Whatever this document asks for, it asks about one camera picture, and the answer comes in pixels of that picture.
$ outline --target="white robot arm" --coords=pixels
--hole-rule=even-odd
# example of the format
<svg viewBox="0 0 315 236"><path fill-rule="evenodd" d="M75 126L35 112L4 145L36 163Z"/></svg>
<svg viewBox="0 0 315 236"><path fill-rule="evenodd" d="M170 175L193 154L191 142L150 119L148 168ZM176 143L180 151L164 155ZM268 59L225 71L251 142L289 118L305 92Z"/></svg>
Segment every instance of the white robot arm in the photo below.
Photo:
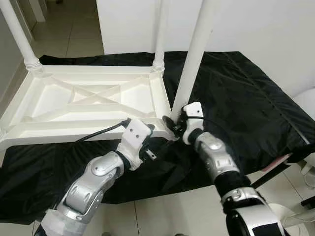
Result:
<svg viewBox="0 0 315 236"><path fill-rule="evenodd" d="M139 152L152 127L132 119L115 151L91 160L70 186L56 210L48 210L41 222L47 236L81 236L95 214L104 193L126 169L142 163Z"/></svg>
<svg viewBox="0 0 315 236"><path fill-rule="evenodd" d="M182 109L178 124L168 118L166 125L193 145L221 196L226 225L231 236L285 236L280 221L261 195L241 174L223 141L203 131L201 104L194 102ZM57 210L49 210L42 221L48 236L81 236L93 217L103 194L125 169L136 170L142 163L139 152L152 133L147 125L133 119L115 151L93 159L84 174L69 188Z"/></svg>

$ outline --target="black wire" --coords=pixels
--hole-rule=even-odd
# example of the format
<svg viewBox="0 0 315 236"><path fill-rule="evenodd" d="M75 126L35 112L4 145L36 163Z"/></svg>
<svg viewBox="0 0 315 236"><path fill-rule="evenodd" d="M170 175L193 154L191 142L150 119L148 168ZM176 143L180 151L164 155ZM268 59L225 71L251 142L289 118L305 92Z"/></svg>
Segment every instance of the black wire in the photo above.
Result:
<svg viewBox="0 0 315 236"><path fill-rule="evenodd" d="M92 138L92 137L94 137L94 136L96 136L96 135L100 135L100 134L102 134L102 133L106 133L106 132L108 132L108 131L111 131L111 130L113 130L113 129L118 128L119 126L122 126L123 124L124 124L124 122L122 121L122 122L120 122L120 123L118 123L118 124L115 124L115 125L109 127L109 128L102 129L102 130L97 131L97 132L95 132L95 133L93 133L93 134L89 134L89 135L87 135L87 136L84 136L83 138L78 139L78 140L75 141L74 143L82 142L82 141L84 141L84 140L86 140L86 139L90 139L90 138Z"/></svg>

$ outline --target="cable connector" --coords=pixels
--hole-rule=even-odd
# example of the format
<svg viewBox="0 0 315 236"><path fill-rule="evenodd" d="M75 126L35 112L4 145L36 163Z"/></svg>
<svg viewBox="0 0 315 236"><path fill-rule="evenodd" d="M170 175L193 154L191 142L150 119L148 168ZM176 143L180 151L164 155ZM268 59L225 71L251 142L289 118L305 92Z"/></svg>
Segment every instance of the cable connector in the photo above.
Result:
<svg viewBox="0 0 315 236"><path fill-rule="evenodd" d="M127 118L121 122L122 126L126 129L129 123L131 122L130 118Z"/></svg>

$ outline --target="tiled floor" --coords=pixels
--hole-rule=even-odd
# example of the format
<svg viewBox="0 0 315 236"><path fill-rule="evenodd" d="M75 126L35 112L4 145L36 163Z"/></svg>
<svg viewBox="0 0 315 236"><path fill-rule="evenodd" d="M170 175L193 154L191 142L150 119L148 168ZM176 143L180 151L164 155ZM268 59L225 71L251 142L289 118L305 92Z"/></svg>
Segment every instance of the tiled floor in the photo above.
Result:
<svg viewBox="0 0 315 236"><path fill-rule="evenodd" d="M95 0L48 2L48 19L32 29L37 57L89 57L104 54Z"/></svg>
<svg viewBox="0 0 315 236"><path fill-rule="evenodd" d="M38 57L86 57L103 54L103 45L95 13L95 0L64 0L63 4L48 2L46 23L37 23L32 30L32 47ZM0 164L4 152L0 153ZM282 204L296 212L304 211L301 200L315 195L308 189L293 165L258 190L270 203ZM252 181L261 172L250 175ZM31 236L39 223L29 226L0 224L0 235ZM308 224L315 235L314 224ZM214 186L184 193L139 200L120 205L103 204L87 226L85 236L227 236L225 215Z"/></svg>

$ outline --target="white pole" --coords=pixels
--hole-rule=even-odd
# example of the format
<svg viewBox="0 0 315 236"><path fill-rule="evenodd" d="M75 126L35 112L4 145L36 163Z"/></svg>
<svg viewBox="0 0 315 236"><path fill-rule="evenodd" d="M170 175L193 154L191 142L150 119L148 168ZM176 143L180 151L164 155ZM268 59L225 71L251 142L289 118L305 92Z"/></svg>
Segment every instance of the white pole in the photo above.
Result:
<svg viewBox="0 0 315 236"><path fill-rule="evenodd" d="M0 0L0 8L15 39L15 42L18 45L20 52L22 53L26 69L27 70L41 69L42 66L39 62L39 59L35 56L28 42L28 39L26 38L23 32L23 29L20 25L17 16L15 15L10 0Z"/></svg>
<svg viewBox="0 0 315 236"><path fill-rule="evenodd" d="M170 2L171 0L161 0L160 4L156 54L152 64L153 71L164 71L164 45Z"/></svg>
<svg viewBox="0 0 315 236"><path fill-rule="evenodd" d="M212 30L215 1L216 0L203 0L201 4L199 16L192 35L189 51L172 108L171 118L175 123L177 123L181 108L187 105L189 101L191 90L200 67L201 59Z"/></svg>

